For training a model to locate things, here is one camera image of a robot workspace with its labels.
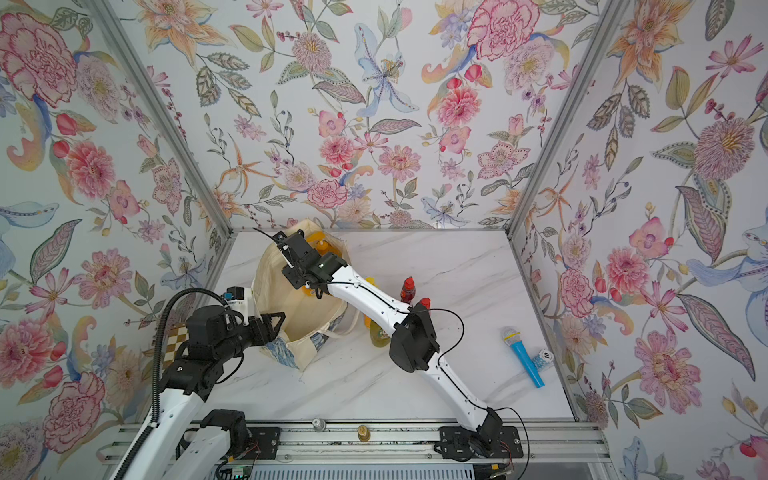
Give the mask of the large orange pump soap bottle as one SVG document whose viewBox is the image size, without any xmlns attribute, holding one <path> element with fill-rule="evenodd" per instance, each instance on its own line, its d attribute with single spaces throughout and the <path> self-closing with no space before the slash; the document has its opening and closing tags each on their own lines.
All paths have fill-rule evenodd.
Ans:
<svg viewBox="0 0 768 480">
<path fill-rule="evenodd" d="M 340 240 L 324 231 L 313 232 L 306 236 L 306 240 L 321 256 L 327 253 L 333 253 L 338 257 L 343 256 Z"/>
</svg>

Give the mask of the cream canvas shopping bag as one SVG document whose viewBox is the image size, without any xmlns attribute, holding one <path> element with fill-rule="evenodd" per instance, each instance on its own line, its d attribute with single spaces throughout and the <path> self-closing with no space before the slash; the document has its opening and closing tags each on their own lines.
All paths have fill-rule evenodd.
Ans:
<svg viewBox="0 0 768 480">
<path fill-rule="evenodd" d="M 318 299 L 294 289 L 282 273 L 286 265 L 277 246 L 266 247 L 251 284 L 251 298 L 260 313 L 286 315 L 277 338 L 263 351 L 279 364 L 303 371 L 328 340 L 351 333 L 362 314 L 335 297 Z"/>
</svg>

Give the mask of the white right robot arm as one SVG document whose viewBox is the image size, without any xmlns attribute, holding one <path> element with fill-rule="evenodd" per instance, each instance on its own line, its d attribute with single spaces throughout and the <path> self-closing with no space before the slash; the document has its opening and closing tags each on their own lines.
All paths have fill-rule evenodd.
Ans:
<svg viewBox="0 0 768 480">
<path fill-rule="evenodd" d="M 333 296 L 371 318 L 390 337 L 393 363 L 428 379 L 470 439 L 488 447 L 500 438 L 503 421 L 498 413 L 471 393 L 440 352 L 430 309 L 421 304 L 410 306 L 386 294 L 341 257 L 316 252 L 301 230 L 290 235 L 280 231 L 272 239 L 286 261 L 283 275 L 294 288 L 309 287 Z"/>
</svg>

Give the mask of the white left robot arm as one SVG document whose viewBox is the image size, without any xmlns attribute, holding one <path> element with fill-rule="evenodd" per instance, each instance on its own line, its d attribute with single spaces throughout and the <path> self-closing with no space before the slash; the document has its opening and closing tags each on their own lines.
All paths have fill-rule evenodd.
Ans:
<svg viewBox="0 0 768 480">
<path fill-rule="evenodd" d="M 224 375 L 224 366 L 244 351 L 274 341 L 283 312 L 244 317 L 229 307 L 201 307 L 187 319 L 185 353 L 153 376 L 152 407 L 112 477 L 160 479 L 183 434 Z"/>
</svg>

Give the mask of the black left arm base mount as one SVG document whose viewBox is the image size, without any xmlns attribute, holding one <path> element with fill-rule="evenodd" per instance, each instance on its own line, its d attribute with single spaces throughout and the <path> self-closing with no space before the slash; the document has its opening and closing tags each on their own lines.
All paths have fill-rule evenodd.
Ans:
<svg viewBox="0 0 768 480">
<path fill-rule="evenodd" d="M 250 426 L 242 411 L 215 409 L 200 422 L 200 434 L 212 434 L 224 441 L 221 458 L 274 460 L 280 444 L 279 427 Z"/>
</svg>

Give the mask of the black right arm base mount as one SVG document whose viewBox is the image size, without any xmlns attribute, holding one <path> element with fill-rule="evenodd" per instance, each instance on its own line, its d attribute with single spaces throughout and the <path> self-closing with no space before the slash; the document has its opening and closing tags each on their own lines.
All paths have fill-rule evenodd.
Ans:
<svg viewBox="0 0 768 480">
<path fill-rule="evenodd" d="M 495 410 L 488 407 L 485 418 L 474 431 L 467 428 L 440 427 L 433 450 L 443 459 L 467 462 L 472 459 L 521 459 L 523 444 L 518 429 L 505 426 Z"/>
</svg>

